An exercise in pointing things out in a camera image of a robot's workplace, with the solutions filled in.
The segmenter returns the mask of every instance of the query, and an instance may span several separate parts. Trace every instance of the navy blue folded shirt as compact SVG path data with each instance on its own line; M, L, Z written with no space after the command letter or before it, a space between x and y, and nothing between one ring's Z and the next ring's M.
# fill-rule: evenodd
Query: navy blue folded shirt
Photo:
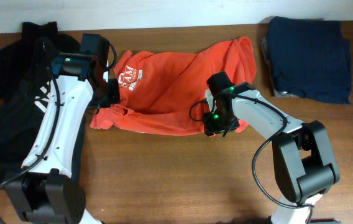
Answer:
M350 42L342 38L339 21L275 17L269 22L267 47L277 91L349 104Z

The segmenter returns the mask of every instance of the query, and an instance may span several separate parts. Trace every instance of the white wall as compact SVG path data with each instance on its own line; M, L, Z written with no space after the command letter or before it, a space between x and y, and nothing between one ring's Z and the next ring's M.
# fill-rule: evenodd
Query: white wall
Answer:
M86 30L255 24L270 16L353 20L353 0L0 0L0 32L20 32L23 21Z

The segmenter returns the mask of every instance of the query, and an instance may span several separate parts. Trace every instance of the clothing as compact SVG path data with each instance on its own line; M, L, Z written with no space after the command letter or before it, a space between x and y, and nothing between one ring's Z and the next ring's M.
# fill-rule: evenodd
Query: clothing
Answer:
M223 70L234 83L252 83L257 67L247 37L217 43L199 54L143 51L134 55L127 51L114 67L121 104L100 109L91 127L115 125L129 131L177 136L202 133L203 123L190 119L189 109L204 98L207 79ZM208 105L199 104L192 115L199 119L208 111ZM236 131L247 126L241 121Z
M62 52L76 53L80 44L66 34L58 34L56 22L43 26L22 23L22 38L0 50L0 98L9 101L30 66L34 43L39 37L49 38Z
M275 17L266 41L277 91L325 103L349 103L350 42L342 38L339 21Z
M69 48L67 53L78 51L79 46L73 46L74 43L64 45L63 49ZM59 50L46 37L39 38L33 48L28 71L14 94L0 106L0 183L6 173L20 171L21 164L37 137L49 101L50 93L47 90L50 87L50 76L46 68L59 54ZM78 131L73 157L81 157L84 131L83 121ZM72 180L77 182L80 174L79 163L72 164L72 174Z

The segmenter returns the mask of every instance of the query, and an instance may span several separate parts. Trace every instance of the folded shirt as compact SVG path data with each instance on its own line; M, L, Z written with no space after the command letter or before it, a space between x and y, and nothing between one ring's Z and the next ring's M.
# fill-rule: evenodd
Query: folded shirt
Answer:
M252 83L257 67L247 37L217 43L199 54L127 51L114 67L121 103L100 109L91 127L115 125L129 131L177 136L202 133L203 123L191 120L189 109L204 99L207 79L223 70L234 83ZM192 116L202 118L208 111L207 104L199 104ZM237 132L248 126L240 122Z
M275 89L325 103L349 103L349 40L339 21L275 17L266 36Z

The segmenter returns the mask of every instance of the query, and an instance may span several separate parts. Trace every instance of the red cloth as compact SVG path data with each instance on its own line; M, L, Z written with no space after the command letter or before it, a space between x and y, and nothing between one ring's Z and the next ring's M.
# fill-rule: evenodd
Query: red cloth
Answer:
M124 53L114 67L121 104L102 108L92 128L118 128L152 134L202 133L202 122L189 117L190 106L204 98L206 81L225 71L233 83L249 82L257 73L251 41L247 37L217 43L199 54L164 52ZM208 112L207 104L192 111L197 119ZM240 121L236 131L248 126Z

